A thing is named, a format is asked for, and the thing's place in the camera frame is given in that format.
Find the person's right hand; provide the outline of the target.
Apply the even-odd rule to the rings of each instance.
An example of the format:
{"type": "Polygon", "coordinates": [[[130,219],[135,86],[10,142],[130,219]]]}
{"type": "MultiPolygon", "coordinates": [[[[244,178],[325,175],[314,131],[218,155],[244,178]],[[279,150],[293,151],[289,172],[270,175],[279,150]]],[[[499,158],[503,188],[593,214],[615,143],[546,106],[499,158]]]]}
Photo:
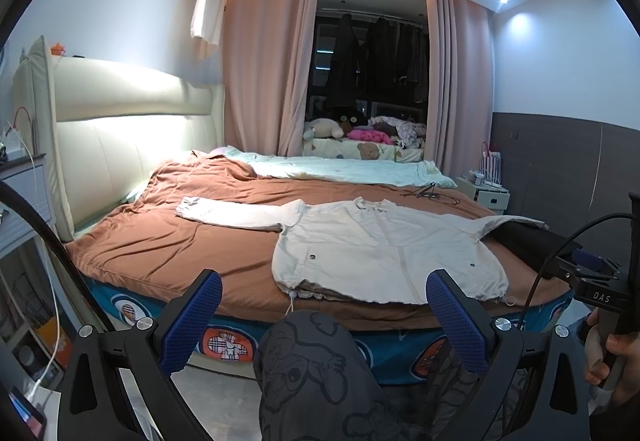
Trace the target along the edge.
{"type": "Polygon", "coordinates": [[[596,387],[609,383],[615,363],[622,362],[624,367],[616,380],[610,404],[623,405],[639,393],[639,335],[610,334],[604,337],[598,308],[588,315],[587,325],[585,380],[596,387]]]}

